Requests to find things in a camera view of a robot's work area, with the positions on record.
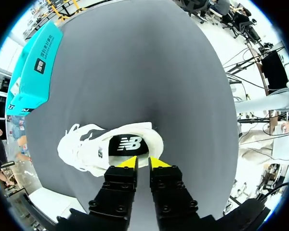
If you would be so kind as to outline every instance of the person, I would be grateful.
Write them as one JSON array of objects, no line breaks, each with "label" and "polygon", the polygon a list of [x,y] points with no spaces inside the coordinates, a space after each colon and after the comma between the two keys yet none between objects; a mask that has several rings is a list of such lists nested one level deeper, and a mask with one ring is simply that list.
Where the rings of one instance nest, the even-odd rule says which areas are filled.
[{"label": "person", "polygon": [[225,14],[222,17],[222,23],[224,24],[232,23],[232,19],[234,18],[234,26],[236,28],[239,28],[240,23],[250,21],[249,18],[250,16],[251,12],[245,7],[234,8],[233,6],[230,6],[229,13]]},{"label": "person", "polygon": [[246,23],[250,21],[251,12],[245,7],[239,7],[232,10],[234,15],[234,26],[239,29],[240,23]]},{"label": "person", "polygon": [[17,161],[17,159],[21,161],[31,161],[31,158],[22,154],[22,146],[24,146],[27,143],[26,136],[22,136],[15,140],[14,142],[9,143],[8,145],[4,146],[5,149],[5,155],[7,157],[8,161]]},{"label": "person", "polygon": [[1,161],[0,161],[0,180],[5,182],[6,186],[11,186],[11,185],[15,185],[13,181],[11,181],[10,179],[8,179],[2,172],[1,172]]},{"label": "person", "polygon": [[239,138],[239,157],[257,165],[289,163],[289,121],[279,128],[274,126],[272,131],[272,135],[268,129],[245,132]]},{"label": "person", "polygon": [[206,19],[206,12],[210,8],[221,15],[226,15],[229,12],[229,9],[230,9],[230,1],[229,0],[213,0],[213,2],[216,2],[213,6],[208,4],[208,8],[205,10],[202,10],[200,12],[200,18],[206,22],[208,21]]}]

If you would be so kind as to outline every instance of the new balance logo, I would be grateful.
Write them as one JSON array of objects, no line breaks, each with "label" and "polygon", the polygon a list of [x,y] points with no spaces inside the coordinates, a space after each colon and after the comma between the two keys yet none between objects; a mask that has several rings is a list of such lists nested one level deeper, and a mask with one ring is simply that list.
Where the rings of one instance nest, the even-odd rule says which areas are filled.
[{"label": "new balance logo", "polygon": [[122,151],[122,150],[136,150],[138,148],[140,148],[140,142],[143,139],[139,136],[135,136],[135,137],[130,137],[130,139],[128,138],[121,138],[121,142],[120,145],[117,149],[117,151]]},{"label": "new balance logo", "polygon": [[101,147],[99,147],[99,149],[98,149],[98,157],[99,158],[103,158],[103,152],[102,152],[102,148]]}]

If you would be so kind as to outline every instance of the gray table surface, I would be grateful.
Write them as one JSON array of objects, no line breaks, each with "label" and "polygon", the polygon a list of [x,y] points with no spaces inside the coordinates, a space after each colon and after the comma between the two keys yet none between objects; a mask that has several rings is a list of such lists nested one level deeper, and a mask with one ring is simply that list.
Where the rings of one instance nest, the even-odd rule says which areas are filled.
[{"label": "gray table surface", "polygon": [[[151,121],[161,160],[177,165],[198,214],[219,218],[234,182],[236,111],[223,67],[202,31],[169,0],[125,0],[87,10],[62,26],[48,102],[26,117],[34,167],[45,188],[88,201],[103,177],[66,165],[57,153],[75,123],[113,129]],[[130,230],[158,230],[141,168]]]}]

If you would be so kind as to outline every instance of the white wall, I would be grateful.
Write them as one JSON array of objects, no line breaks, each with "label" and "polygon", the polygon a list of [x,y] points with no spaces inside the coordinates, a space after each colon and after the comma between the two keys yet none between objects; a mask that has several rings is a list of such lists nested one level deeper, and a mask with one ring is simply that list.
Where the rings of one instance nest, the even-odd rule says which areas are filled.
[{"label": "white wall", "polygon": [[23,47],[7,38],[0,49],[0,68],[13,72]]},{"label": "white wall", "polygon": [[[77,3],[79,7],[86,7],[100,1],[102,0],[79,0],[77,1]],[[71,5],[67,9],[70,13],[76,11],[76,7],[74,5]],[[15,24],[11,31],[17,37],[23,39],[23,32],[27,29],[27,24],[31,17],[32,13],[30,9],[28,9],[18,20],[18,22]],[[55,16],[52,18],[52,20],[56,22],[58,20],[58,17]],[[15,69],[15,65],[19,55],[21,54],[21,51],[22,46],[20,46],[10,38],[7,38],[0,49],[0,68],[12,73]]]}]

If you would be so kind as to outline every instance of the white pants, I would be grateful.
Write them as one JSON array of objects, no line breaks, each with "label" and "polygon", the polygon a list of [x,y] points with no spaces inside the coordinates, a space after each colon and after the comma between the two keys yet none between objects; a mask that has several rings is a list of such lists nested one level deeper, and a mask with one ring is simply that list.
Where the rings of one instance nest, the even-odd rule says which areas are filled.
[{"label": "white pants", "polygon": [[272,138],[273,136],[264,133],[262,130],[251,130],[243,133],[239,138],[239,157],[257,165],[271,162],[273,150]]}]

